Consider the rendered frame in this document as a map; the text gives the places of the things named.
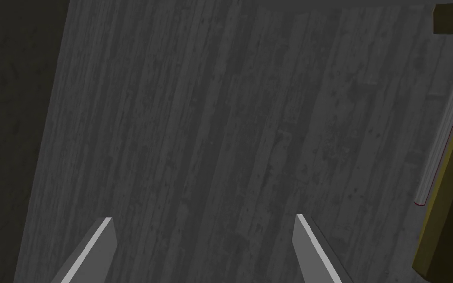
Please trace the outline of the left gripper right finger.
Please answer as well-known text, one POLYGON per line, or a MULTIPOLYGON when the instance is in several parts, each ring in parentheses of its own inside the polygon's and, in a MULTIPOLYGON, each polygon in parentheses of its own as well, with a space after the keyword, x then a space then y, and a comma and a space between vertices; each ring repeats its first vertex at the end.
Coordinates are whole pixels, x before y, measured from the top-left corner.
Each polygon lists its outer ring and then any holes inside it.
POLYGON ((311 216, 295 216, 292 244, 305 283, 353 283, 311 216))

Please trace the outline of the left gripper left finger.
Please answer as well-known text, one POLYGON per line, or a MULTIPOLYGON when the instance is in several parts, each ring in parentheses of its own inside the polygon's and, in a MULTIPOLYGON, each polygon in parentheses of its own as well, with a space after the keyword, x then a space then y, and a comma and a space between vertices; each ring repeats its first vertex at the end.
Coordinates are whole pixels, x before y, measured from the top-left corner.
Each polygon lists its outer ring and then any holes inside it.
POLYGON ((104 283, 116 249, 113 219, 98 218, 50 283, 104 283))

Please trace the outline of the grey wooden table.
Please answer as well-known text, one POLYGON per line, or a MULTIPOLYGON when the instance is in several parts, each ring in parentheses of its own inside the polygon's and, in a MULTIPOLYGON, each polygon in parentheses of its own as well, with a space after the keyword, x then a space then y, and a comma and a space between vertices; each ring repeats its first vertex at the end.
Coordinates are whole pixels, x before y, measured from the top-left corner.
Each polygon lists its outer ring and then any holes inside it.
POLYGON ((453 85, 431 16, 71 0, 14 282, 108 216, 106 283, 303 283, 302 213, 355 283, 423 283, 413 199, 453 85))

